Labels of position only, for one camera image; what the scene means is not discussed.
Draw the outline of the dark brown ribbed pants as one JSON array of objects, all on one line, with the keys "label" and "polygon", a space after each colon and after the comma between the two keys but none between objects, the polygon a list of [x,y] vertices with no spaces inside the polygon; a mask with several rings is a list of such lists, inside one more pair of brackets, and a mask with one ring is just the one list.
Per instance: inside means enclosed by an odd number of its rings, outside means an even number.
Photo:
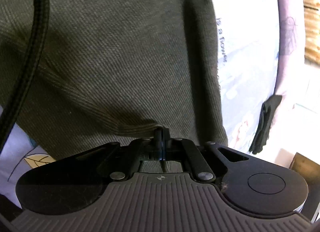
[{"label": "dark brown ribbed pants", "polygon": [[50,0],[17,122],[55,159],[159,126],[227,144],[212,0]]}]

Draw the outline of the folded black garment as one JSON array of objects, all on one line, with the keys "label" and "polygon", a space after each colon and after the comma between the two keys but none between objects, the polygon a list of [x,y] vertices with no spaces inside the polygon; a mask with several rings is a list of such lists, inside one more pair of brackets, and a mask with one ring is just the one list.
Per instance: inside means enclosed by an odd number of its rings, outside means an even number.
[{"label": "folded black garment", "polygon": [[260,153],[263,150],[263,146],[266,145],[274,114],[281,101],[282,96],[274,94],[262,104],[258,127],[249,148],[249,152],[252,154]]}]

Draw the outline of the pink quilt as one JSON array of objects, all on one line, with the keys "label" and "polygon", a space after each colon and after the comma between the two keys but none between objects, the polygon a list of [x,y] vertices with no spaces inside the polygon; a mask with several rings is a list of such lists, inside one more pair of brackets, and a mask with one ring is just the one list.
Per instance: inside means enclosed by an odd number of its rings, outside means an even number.
[{"label": "pink quilt", "polygon": [[279,59],[274,93],[292,97],[304,65],[305,21],[303,0],[278,0]]}]

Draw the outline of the wooden plank headboard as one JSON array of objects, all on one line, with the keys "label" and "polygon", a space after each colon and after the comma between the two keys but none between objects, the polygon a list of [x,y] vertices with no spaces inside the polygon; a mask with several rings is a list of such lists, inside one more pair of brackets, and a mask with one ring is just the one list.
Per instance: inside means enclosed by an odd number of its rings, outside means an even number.
[{"label": "wooden plank headboard", "polygon": [[303,0],[306,32],[305,58],[319,65],[319,7],[320,0]]}]

